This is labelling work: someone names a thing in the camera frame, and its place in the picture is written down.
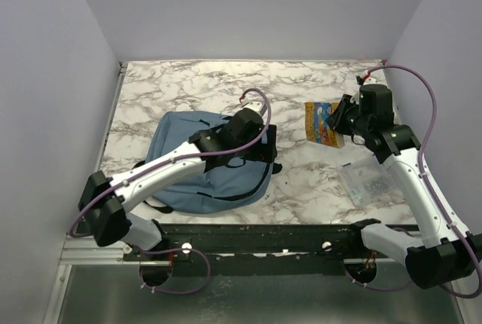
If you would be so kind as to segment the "orange white paperback book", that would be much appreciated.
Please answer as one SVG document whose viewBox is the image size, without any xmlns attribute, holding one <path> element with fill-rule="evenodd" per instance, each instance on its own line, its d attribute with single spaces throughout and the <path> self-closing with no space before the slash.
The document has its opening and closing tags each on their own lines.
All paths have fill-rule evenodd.
<svg viewBox="0 0 482 324">
<path fill-rule="evenodd" d="M 332 148 L 342 148 L 344 146 L 343 136 L 334 132 L 326 123 L 326 120 L 337 106 L 337 102 L 306 102 L 304 104 L 305 134 L 308 142 Z"/>
</svg>

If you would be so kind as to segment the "blue fabric backpack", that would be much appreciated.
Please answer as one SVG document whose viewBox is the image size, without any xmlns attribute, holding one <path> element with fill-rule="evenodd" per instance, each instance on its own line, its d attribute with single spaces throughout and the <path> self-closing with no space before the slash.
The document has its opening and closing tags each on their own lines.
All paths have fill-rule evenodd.
<svg viewBox="0 0 482 324">
<path fill-rule="evenodd" d="M 143 162 L 169 153 L 198 130 L 213 129 L 218 133 L 229 120 L 229 116 L 212 112 L 168 112 L 161 118 Z M 157 192 L 153 198 L 163 205 L 150 207 L 164 214 L 175 211 L 204 215 L 246 206 L 264 196 L 271 176 L 281 169 L 282 165 L 275 161 L 266 164 L 234 157 L 223 167 Z"/>
</svg>

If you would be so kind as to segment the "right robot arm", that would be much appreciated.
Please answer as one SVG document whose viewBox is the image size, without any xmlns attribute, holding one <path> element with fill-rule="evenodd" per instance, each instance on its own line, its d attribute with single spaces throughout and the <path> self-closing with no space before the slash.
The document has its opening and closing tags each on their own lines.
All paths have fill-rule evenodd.
<svg viewBox="0 0 482 324">
<path fill-rule="evenodd" d="M 346 239 L 351 255 L 380 252 L 404 265 L 421 289 L 481 272 L 481 236 L 473 235 L 450 208 L 412 129 L 395 122 L 388 87 L 365 84 L 358 99 L 343 95 L 326 121 L 336 133 L 363 138 L 401 190 L 419 228 L 419 236 L 410 237 L 375 219 L 357 222 L 355 233 Z"/>
</svg>

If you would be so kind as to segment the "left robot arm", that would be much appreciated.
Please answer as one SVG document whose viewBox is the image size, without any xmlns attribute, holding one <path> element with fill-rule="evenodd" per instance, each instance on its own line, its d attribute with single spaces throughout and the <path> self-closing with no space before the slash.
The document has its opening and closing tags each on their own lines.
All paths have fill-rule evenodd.
<svg viewBox="0 0 482 324">
<path fill-rule="evenodd" d="M 160 224 L 133 214 L 149 197 L 163 213 L 213 214 L 247 206 L 266 193 L 276 164 L 274 124 L 257 109 L 233 116 L 168 112 L 160 120 L 147 157 L 131 170 L 89 176 L 78 204 L 96 244 L 123 241 L 151 260 L 166 254 Z"/>
</svg>

